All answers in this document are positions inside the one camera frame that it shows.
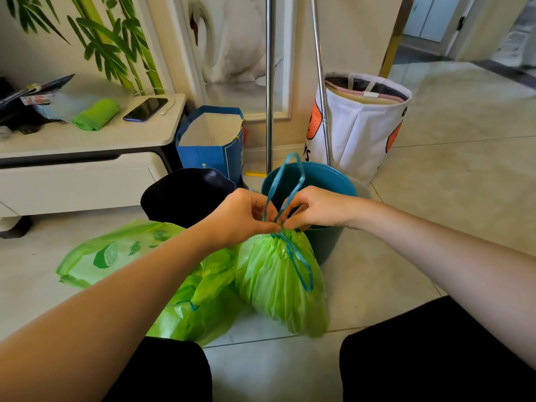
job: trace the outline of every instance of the bamboo mural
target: bamboo mural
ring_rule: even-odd
[[[94,58],[97,69],[99,72],[104,72],[108,80],[114,78],[132,93],[144,95],[143,83],[136,69],[136,62],[139,58],[154,93],[163,94],[162,82],[145,40],[142,26],[136,17],[132,0],[100,0],[106,9],[110,27],[104,24],[93,0],[71,1],[80,17],[67,15],[66,18],[84,47],[84,59]],[[44,2],[61,25],[52,2],[50,0],[44,0]],[[43,3],[40,0],[6,0],[6,4],[13,18],[17,19],[18,12],[18,20],[25,33],[29,33],[29,30],[37,33],[36,25],[38,25],[47,33],[52,30],[69,43],[42,11]],[[136,85],[130,80],[130,74]]]

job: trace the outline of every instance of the laundry basket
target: laundry basket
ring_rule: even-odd
[[[391,80],[360,73],[325,77],[333,166],[367,187],[396,139],[411,92]],[[303,159],[327,163],[320,90],[316,93]]]

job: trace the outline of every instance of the hand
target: hand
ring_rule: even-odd
[[[286,229],[299,228],[302,231],[312,225],[353,227],[356,197],[340,195],[328,190],[308,186],[300,190],[281,215]],[[295,207],[300,207],[288,218]]]
[[[281,226],[273,222],[277,210],[272,202],[268,204],[266,221],[262,221],[267,200],[260,193],[236,189],[199,224],[206,226],[214,240],[211,245],[217,249],[243,243],[257,234],[278,233]]]

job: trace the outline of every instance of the black pants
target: black pants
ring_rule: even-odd
[[[348,336],[339,360],[349,401],[372,392],[432,398],[506,390],[512,395],[532,392],[536,385],[536,372],[449,296]],[[104,400],[164,400],[174,392],[185,396],[184,387],[195,390],[188,399],[212,399],[201,347],[147,337]]]

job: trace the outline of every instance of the metal pole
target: metal pole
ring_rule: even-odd
[[[320,51],[320,35],[318,31],[318,9],[316,0],[311,0],[312,27],[315,30],[316,43],[316,65],[318,67],[318,86],[320,87],[320,110],[322,112],[322,124],[324,124],[324,141],[326,144],[327,165],[333,167],[333,151],[331,149],[331,129],[328,118],[328,107],[326,97],[326,85],[324,83],[324,69],[322,67],[322,52]]]
[[[276,0],[266,0],[266,175],[272,171],[273,84],[276,58]]]

